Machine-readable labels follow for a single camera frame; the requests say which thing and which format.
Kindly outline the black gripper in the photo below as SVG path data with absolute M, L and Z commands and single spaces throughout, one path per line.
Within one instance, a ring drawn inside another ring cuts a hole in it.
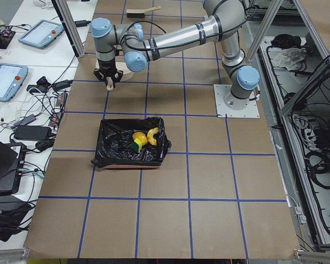
M 119 83 L 123 77 L 123 71 L 116 68 L 115 62 L 98 62 L 98 67 L 93 74 L 99 81 L 107 83 L 107 78 L 111 78 L 113 83 Z

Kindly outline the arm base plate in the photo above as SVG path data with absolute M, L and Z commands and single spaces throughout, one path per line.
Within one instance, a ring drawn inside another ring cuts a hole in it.
M 255 94 L 237 99 L 231 94 L 231 85 L 214 84 L 214 97 L 219 118 L 260 118 Z

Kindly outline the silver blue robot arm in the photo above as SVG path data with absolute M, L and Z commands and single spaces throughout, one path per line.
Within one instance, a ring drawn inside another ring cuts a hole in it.
M 116 67 L 117 45 L 121 47 L 126 67 L 137 73 L 146 69 L 150 61 L 208 42 L 219 42 L 222 65 L 232 81 L 230 94 L 237 100 L 247 100 L 257 87 L 260 75 L 244 62 L 245 53 L 239 44 L 238 30 L 248 20 L 245 9 L 236 0 L 202 1 L 202 5 L 208 16 L 204 21 L 147 40 L 139 23 L 114 25 L 106 18 L 93 19 L 96 78 L 105 84 L 120 82 L 123 72 Z

